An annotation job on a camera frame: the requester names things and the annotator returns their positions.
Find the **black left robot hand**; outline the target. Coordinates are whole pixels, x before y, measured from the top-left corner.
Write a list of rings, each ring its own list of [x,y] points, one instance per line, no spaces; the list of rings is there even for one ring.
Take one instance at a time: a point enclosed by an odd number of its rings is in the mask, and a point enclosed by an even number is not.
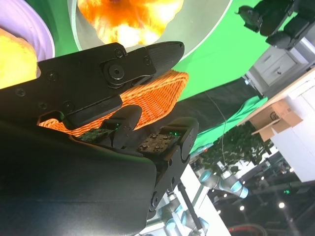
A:
[[[266,43],[291,50],[315,25],[313,0],[261,0],[255,7],[243,5],[237,15],[244,27],[266,37]]]

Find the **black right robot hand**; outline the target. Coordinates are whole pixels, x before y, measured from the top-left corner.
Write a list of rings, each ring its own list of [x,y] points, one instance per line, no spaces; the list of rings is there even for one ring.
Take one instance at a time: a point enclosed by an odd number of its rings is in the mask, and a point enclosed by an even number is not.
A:
[[[0,233],[133,236],[190,160],[199,124],[178,118],[136,148],[140,120],[121,94],[175,66],[180,41],[127,52],[111,43],[38,63],[0,91]]]

